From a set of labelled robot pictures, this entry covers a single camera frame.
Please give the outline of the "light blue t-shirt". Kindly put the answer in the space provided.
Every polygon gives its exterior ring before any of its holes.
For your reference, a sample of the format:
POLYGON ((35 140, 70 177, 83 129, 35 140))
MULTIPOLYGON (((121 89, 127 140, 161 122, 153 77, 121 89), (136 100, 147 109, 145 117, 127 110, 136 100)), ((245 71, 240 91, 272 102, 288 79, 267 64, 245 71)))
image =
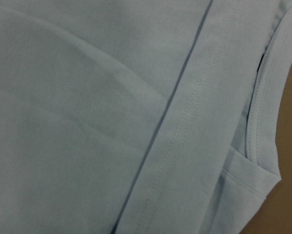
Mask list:
POLYGON ((238 234, 281 180, 292 0, 0 0, 0 234, 238 234))

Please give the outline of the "brown paper table cover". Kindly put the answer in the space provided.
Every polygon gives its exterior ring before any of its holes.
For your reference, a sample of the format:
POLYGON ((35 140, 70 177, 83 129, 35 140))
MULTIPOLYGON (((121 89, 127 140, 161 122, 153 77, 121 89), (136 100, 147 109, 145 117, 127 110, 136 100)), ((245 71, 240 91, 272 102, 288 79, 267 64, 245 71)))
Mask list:
POLYGON ((242 230, 244 234, 292 234, 292 65, 281 100, 276 144, 282 180, 242 230))

